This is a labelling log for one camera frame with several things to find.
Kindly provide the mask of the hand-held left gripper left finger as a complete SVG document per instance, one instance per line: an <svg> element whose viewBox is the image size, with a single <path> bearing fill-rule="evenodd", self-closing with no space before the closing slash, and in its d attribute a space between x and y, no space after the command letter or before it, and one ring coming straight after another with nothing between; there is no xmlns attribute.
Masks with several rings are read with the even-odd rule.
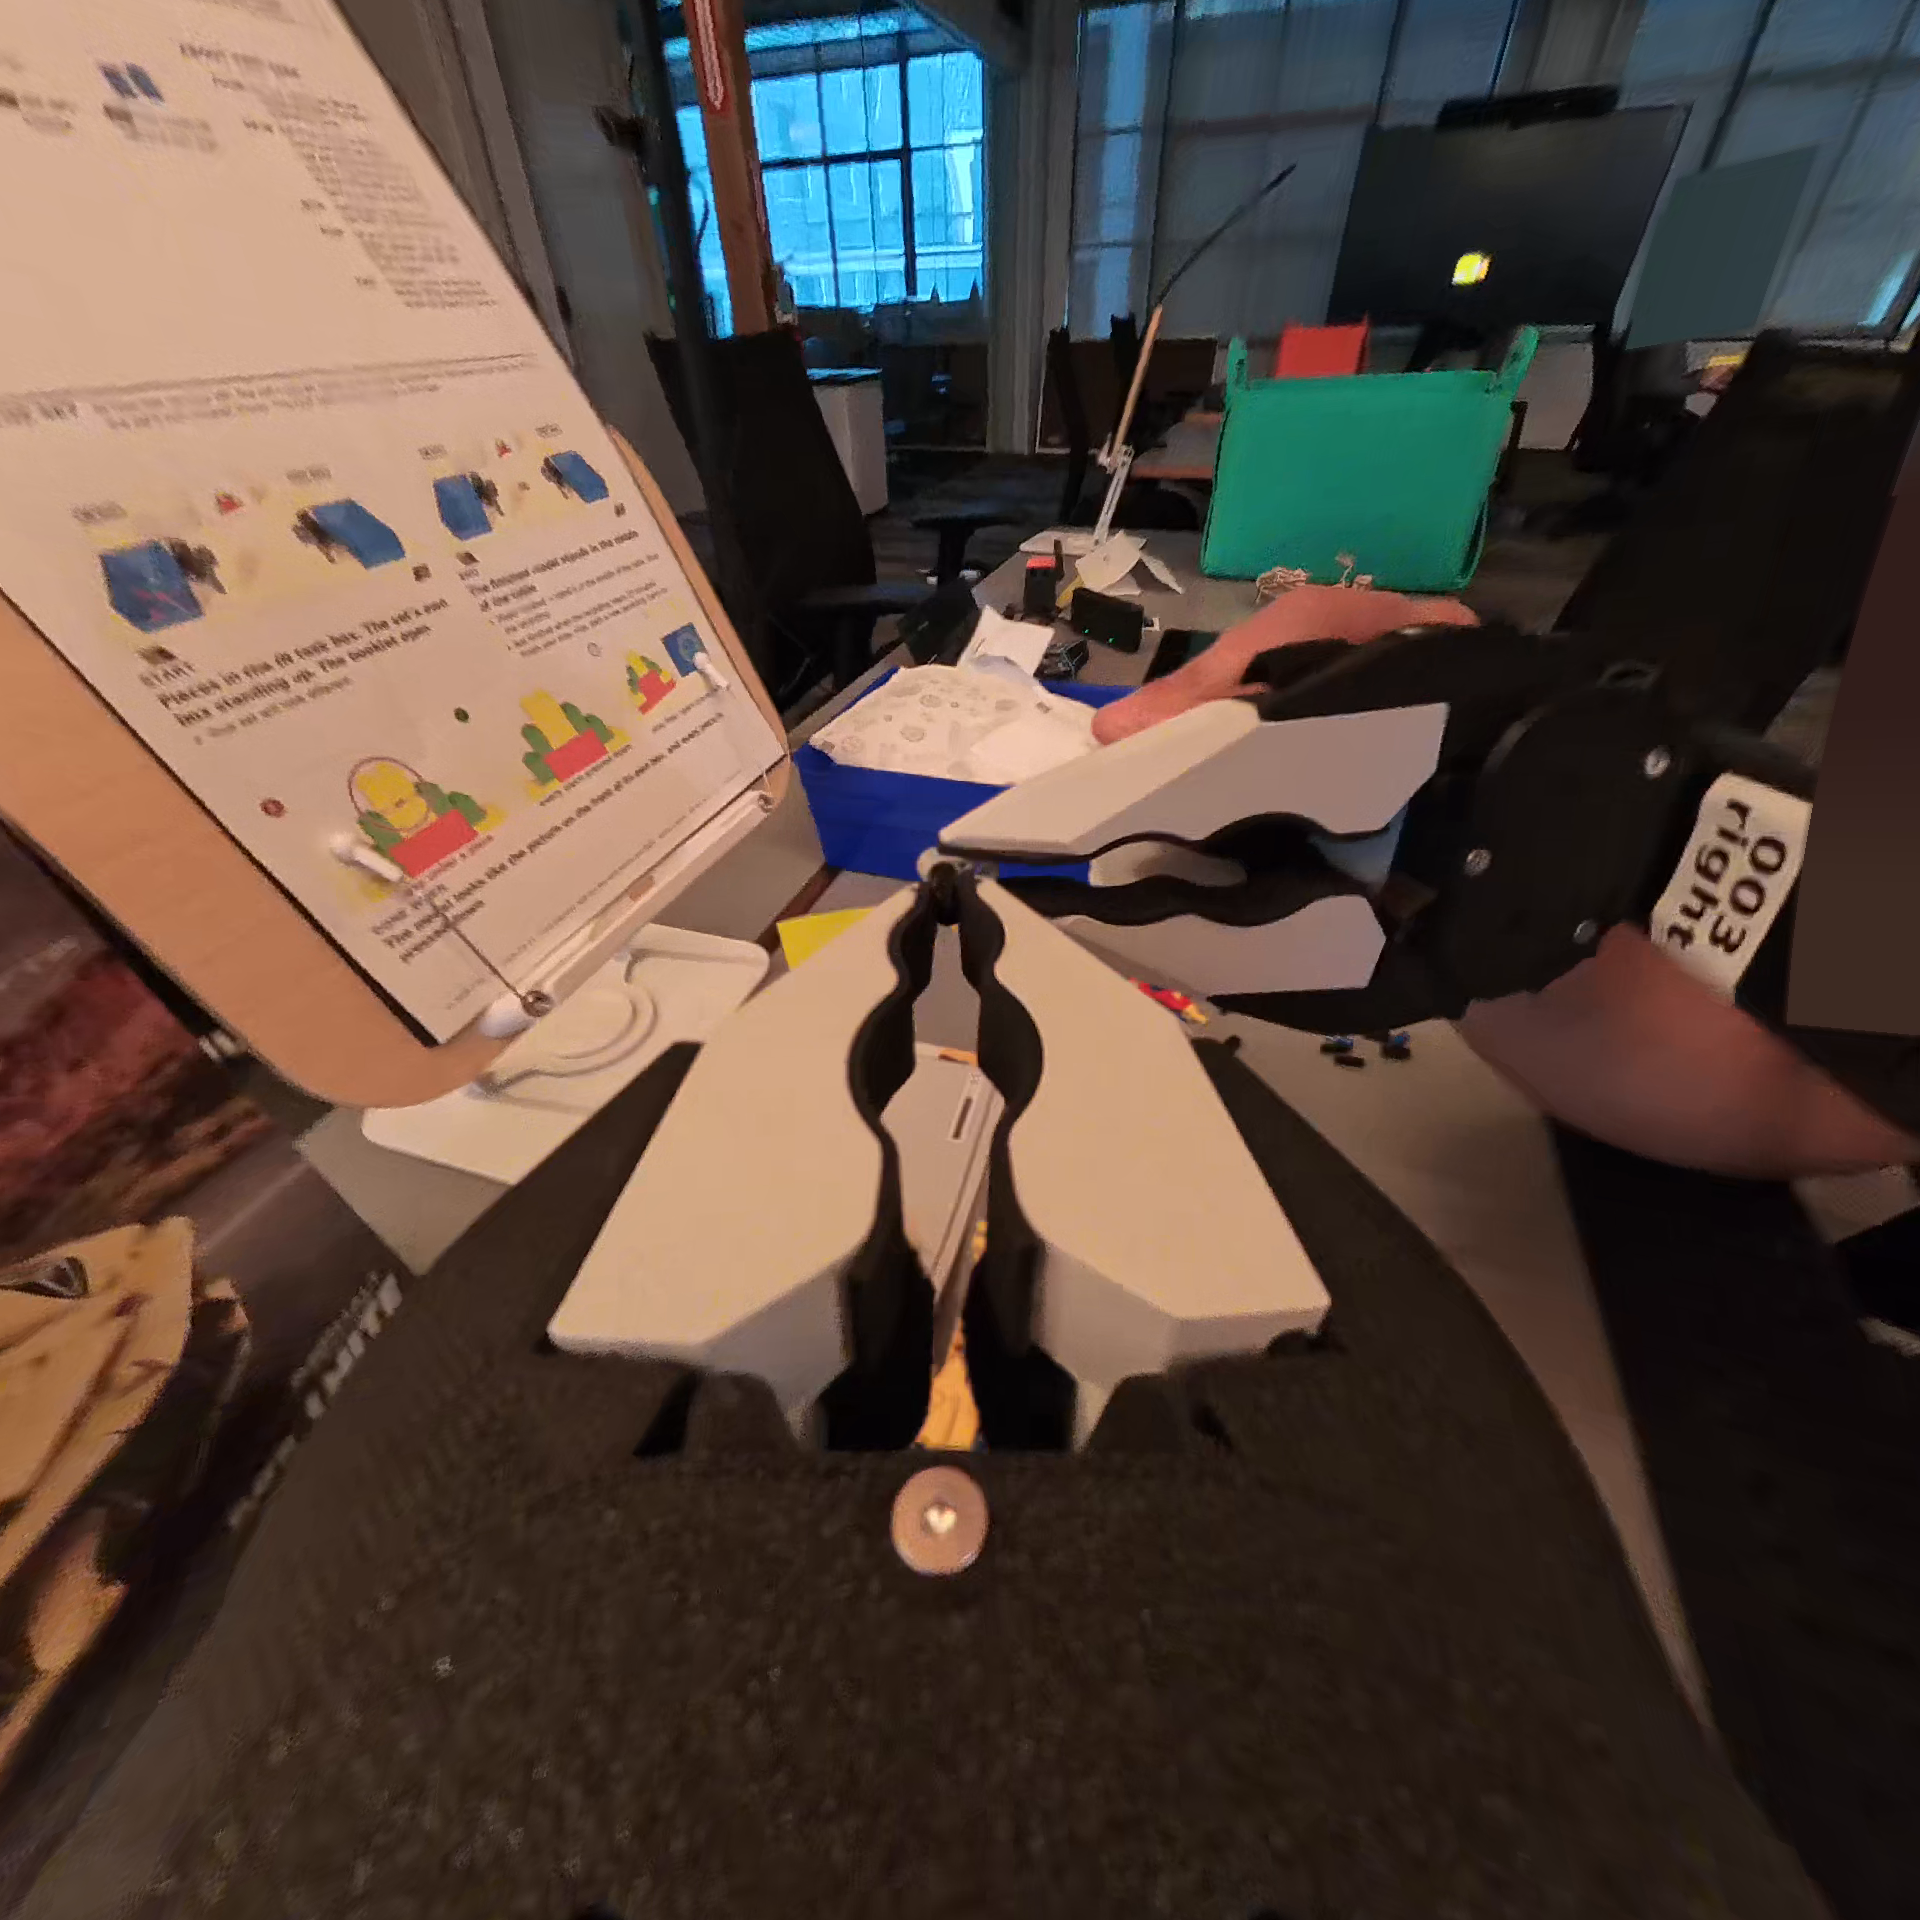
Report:
<svg viewBox="0 0 1920 1920"><path fill-rule="evenodd" d="M882 1116L916 1070L939 904L877 902L697 1050L546 1338L766 1384L797 1435L906 1450L933 1285Z"/></svg>

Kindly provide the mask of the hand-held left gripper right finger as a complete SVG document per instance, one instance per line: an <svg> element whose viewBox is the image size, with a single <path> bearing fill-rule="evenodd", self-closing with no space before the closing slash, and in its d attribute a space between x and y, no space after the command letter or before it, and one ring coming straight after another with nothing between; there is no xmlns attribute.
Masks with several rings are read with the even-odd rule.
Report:
<svg viewBox="0 0 1920 1920"><path fill-rule="evenodd" d="M986 1450L1076 1450L1116 1387L1324 1333L1330 1296L1214 1067L1138 984L959 878L1002 1112L963 1340Z"/></svg>

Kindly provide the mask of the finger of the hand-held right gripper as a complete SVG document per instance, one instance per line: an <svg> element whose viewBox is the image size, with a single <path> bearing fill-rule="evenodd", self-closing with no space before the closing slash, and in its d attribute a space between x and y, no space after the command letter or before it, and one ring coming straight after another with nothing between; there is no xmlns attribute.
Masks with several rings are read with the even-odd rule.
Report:
<svg viewBox="0 0 1920 1920"><path fill-rule="evenodd" d="M1023 878L1012 894L1116 972L1206 1000L1356 991L1386 950L1370 896L1330 879Z"/></svg>
<svg viewBox="0 0 1920 1920"><path fill-rule="evenodd" d="M938 850L1051 866L1143 842L1199 848L1260 821L1374 836L1433 776L1447 727L1445 704L1267 719L1214 702L999 791Z"/></svg>

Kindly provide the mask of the person's right forearm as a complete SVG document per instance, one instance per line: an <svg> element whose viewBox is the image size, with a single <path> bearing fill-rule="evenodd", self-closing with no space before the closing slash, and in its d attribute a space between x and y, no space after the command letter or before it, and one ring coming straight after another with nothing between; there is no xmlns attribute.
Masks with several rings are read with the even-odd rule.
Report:
<svg viewBox="0 0 1920 1920"><path fill-rule="evenodd" d="M1455 1034L1546 1117L1646 1160L1750 1181L1916 1163L1913 1133L1636 928L1538 991L1476 1000Z"/></svg>

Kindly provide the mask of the person's right hand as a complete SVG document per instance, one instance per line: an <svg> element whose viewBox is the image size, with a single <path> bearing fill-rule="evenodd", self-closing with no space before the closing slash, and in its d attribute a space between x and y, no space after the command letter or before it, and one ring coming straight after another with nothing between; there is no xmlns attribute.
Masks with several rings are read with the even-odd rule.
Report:
<svg viewBox="0 0 1920 1920"><path fill-rule="evenodd" d="M1379 588L1292 588L1226 631L1199 656L1099 709L1092 740L1108 748L1180 712L1257 698L1268 686L1337 659L1341 650L1390 634L1476 623L1476 613L1451 596Z"/></svg>

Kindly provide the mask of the pile of small coloured pins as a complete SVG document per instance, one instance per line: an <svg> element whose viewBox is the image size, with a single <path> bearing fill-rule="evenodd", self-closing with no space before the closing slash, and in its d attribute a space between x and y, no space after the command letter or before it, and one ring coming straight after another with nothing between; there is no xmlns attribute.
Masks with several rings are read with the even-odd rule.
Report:
<svg viewBox="0 0 1920 1920"><path fill-rule="evenodd" d="M1161 987L1157 982L1132 978L1132 984L1143 997L1175 1015L1186 1026L1206 1026L1211 1022L1209 1007L1183 991ZM1390 1028L1374 1036L1330 1036L1319 1040L1319 1052L1345 1067L1365 1066L1362 1052L1371 1050L1382 1063L1406 1063L1410 1058L1410 1034L1406 1028Z"/></svg>

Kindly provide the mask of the instruction sheet on stand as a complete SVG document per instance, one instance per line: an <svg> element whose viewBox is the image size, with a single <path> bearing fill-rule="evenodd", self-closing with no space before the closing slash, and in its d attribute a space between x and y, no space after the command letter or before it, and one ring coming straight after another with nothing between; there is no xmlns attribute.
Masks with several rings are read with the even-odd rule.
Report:
<svg viewBox="0 0 1920 1920"><path fill-rule="evenodd" d="M647 926L478 1078L362 1117L378 1148L516 1184L574 1139L668 1050L699 1045L771 968L755 946Z"/></svg>

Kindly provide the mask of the building instruction booklet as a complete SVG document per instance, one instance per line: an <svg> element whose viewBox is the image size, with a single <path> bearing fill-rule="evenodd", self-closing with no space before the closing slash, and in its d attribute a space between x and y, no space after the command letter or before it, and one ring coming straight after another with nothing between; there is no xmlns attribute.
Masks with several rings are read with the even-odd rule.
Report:
<svg viewBox="0 0 1920 1920"><path fill-rule="evenodd" d="M902 1232L942 1310L969 1261L1002 1094L958 1046L916 1043L882 1125L895 1144Z"/></svg>

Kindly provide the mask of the green plastic bin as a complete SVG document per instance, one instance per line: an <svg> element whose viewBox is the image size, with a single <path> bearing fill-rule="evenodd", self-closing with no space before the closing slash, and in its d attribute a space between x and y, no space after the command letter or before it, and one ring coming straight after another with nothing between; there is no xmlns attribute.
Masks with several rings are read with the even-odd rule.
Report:
<svg viewBox="0 0 1920 1920"><path fill-rule="evenodd" d="M1251 583L1367 574L1390 591L1459 591L1482 560L1513 399L1541 343L1518 327L1497 367L1251 376L1228 348L1197 567Z"/></svg>

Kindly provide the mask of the black office chair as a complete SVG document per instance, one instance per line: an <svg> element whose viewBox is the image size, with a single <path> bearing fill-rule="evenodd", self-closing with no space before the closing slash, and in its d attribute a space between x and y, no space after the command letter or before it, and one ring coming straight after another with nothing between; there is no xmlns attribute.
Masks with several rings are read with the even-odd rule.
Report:
<svg viewBox="0 0 1920 1920"><path fill-rule="evenodd" d="M1916 351L1769 331L1575 588L1557 631L1764 733L1851 637L1916 436Z"/></svg>

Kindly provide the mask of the blue plastic bin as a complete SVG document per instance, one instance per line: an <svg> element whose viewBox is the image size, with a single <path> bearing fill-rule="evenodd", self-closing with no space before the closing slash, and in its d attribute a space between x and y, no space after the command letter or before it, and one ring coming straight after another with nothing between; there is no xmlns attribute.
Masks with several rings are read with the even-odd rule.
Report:
<svg viewBox="0 0 1920 1920"><path fill-rule="evenodd" d="M1124 688L1071 683L1086 691L1081 699L1094 712L1124 698ZM846 874L895 879L916 875L922 854L938 843L946 826L1010 786L993 788L915 775L860 772L829 760L809 740L796 750L796 765L826 861Z"/></svg>

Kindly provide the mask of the black monitor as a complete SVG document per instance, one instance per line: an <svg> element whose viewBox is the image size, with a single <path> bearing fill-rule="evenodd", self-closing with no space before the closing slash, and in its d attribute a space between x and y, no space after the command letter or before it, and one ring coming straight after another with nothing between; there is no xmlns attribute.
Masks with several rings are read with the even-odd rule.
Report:
<svg viewBox="0 0 1920 1920"><path fill-rule="evenodd" d="M652 336L647 355L699 475L718 479L715 580L764 686L781 709L823 680L844 688L873 660L895 594L881 586L799 338L777 327L706 344L710 435L694 423L682 343Z"/></svg>

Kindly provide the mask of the wooden board with printed sheet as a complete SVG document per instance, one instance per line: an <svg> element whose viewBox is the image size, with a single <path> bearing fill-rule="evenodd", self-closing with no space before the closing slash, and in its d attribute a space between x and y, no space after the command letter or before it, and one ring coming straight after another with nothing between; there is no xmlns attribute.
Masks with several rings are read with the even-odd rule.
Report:
<svg viewBox="0 0 1920 1920"><path fill-rule="evenodd" d="M295 1088L470 1083L793 784L338 5L4 5L4 822Z"/></svg>

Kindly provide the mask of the wooden pillar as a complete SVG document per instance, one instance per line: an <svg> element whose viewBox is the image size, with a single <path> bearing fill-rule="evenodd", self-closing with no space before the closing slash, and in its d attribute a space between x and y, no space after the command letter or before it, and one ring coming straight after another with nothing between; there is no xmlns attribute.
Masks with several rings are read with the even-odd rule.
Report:
<svg viewBox="0 0 1920 1920"><path fill-rule="evenodd" d="M683 3L683 31L705 118L713 219L722 238L733 333L780 327L777 262L762 184L753 62L740 3Z"/></svg>

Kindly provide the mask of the large dark wall screen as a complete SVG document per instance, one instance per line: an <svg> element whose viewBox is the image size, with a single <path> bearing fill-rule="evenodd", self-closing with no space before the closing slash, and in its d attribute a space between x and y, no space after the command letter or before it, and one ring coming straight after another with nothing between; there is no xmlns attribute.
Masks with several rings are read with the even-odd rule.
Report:
<svg viewBox="0 0 1920 1920"><path fill-rule="evenodd" d="M1653 104L1367 130L1329 322L1611 327L1687 126Z"/></svg>

